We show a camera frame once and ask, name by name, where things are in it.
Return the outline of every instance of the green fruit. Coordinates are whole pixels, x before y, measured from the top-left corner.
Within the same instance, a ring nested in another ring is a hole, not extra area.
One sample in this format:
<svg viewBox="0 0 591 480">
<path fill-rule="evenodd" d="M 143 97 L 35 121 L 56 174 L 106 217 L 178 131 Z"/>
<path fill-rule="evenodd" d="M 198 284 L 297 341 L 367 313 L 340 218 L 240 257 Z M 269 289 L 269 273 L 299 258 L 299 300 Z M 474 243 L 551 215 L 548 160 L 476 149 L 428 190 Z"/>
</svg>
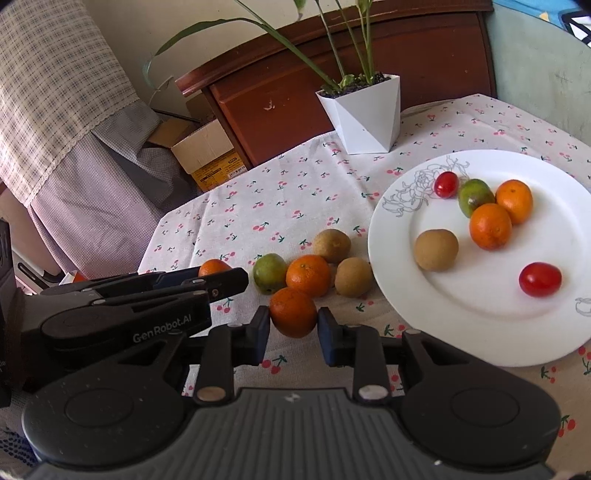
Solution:
<svg viewBox="0 0 591 480">
<path fill-rule="evenodd" d="M 457 194 L 458 202 L 462 213 L 468 218 L 472 216 L 474 210 L 485 203 L 495 203 L 495 195 L 489 186 L 482 180 L 468 180 L 460 187 Z"/>
<path fill-rule="evenodd" d="M 271 295 L 284 288 L 287 264 L 277 254 L 267 254 L 259 258 L 252 268 L 252 276 L 259 291 Z"/>
</svg>

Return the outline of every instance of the lavender cloth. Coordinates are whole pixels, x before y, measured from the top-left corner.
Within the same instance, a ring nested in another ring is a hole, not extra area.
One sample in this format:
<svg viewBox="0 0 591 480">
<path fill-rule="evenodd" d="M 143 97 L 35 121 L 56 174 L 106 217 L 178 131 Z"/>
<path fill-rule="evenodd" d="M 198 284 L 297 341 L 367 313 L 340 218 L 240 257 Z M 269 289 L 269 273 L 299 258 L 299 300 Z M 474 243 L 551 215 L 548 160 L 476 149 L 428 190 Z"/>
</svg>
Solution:
<svg viewBox="0 0 591 480">
<path fill-rule="evenodd" d="M 158 221 L 199 191 L 170 150 L 143 148 L 160 122 L 141 100 L 111 115 L 64 157 L 28 208 L 64 271 L 136 271 Z"/>
</svg>

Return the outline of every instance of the cardboard box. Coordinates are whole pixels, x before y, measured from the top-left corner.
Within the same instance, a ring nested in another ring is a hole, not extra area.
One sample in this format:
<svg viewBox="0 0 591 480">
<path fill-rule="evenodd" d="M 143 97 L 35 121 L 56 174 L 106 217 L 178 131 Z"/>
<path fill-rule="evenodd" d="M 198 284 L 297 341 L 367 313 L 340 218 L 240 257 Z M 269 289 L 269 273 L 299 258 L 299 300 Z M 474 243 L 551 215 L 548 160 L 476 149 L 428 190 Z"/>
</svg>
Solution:
<svg viewBox="0 0 591 480">
<path fill-rule="evenodd" d="M 219 120 L 201 127 L 171 148 L 189 175 L 233 149 Z"/>
<path fill-rule="evenodd" d="M 246 172 L 246 167 L 240 155 L 232 150 L 204 167 L 191 173 L 191 176 L 204 192 L 223 185 L 228 180 Z"/>
<path fill-rule="evenodd" d="M 197 129 L 193 122 L 170 118 L 158 126 L 148 141 L 170 148 L 204 192 L 246 172 L 218 120 Z"/>
<path fill-rule="evenodd" d="M 196 94 L 185 105 L 191 117 L 202 125 L 213 122 L 216 119 L 212 108 L 209 106 L 209 102 L 202 93 Z"/>
<path fill-rule="evenodd" d="M 171 117 L 154 130 L 148 142 L 160 145 L 160 147 L 173 148 L 196 129 L 197 125 L 193 122 Z"/>
</svg>

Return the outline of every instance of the white plant pot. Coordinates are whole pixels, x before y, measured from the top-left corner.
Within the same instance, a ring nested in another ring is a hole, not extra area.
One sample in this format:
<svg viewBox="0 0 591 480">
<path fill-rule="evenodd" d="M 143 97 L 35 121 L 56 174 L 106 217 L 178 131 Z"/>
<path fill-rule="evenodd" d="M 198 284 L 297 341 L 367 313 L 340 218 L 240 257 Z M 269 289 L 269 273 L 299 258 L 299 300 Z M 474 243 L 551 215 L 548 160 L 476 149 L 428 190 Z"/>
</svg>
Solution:
<svg viewBox="0 0 591 480">
<path fill-rule="evenodd" d="M 349 155 L 387 153 L 400 133 L 400 77 L 326 98 L 316 92 Z"/>
</svg>

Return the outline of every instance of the potted plant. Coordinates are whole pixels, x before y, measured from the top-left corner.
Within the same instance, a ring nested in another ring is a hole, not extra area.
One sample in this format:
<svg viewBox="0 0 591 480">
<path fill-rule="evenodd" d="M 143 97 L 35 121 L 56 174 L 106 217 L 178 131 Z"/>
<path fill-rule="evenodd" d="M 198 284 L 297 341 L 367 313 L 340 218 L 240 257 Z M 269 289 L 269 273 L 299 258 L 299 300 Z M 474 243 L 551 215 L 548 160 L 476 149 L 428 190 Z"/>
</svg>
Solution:
<svg viewBox="0 0 591 480">
<path fill-rule="evenodd" d="M 168 40 L 158 49 L 154 57 L 167 51 L 179 40 L 207 28 L 235 21 L 254 24 L 274 37 L 285 48 L 292 51 L 322 78 L 324 85 L 320 91 L 316 92 L 316 95 L 348 154 L 386 153 L 390 151 L 400 133 L 400 77 L 392 74 L 382 74 L 381 72 L 376 72 L 374 69 L 371 19 L 369 14 L 374 0 L 356 0 L 363 37 L 362 46 L 359 45 L 353 34 L 353 30 L 347 21 L 340 1 L 335 0 L 359 57 L 362 69 L 362 73 L 359 75 L 345 72 L 332 34 L 326 23 L 324 12 L 320 6 L 320 0 L 314 0 L 339 67 L 340 81 L 338 82 L 323 72 L 299 48 L 270 26 L 269 23 L 241 0 L 235 1 L 255 17 L 256 20 L 251 18 L 230 18 L 195 23 Z M 298 20 L 300 20 L 306 0 L 294 0 L 294 3 L 298 10 Z M 148 85 L 156 90 L 150 82 L 149 77 L 152 61 L 153 58 L 144 65 L 144 79 Z"/>
</svg>

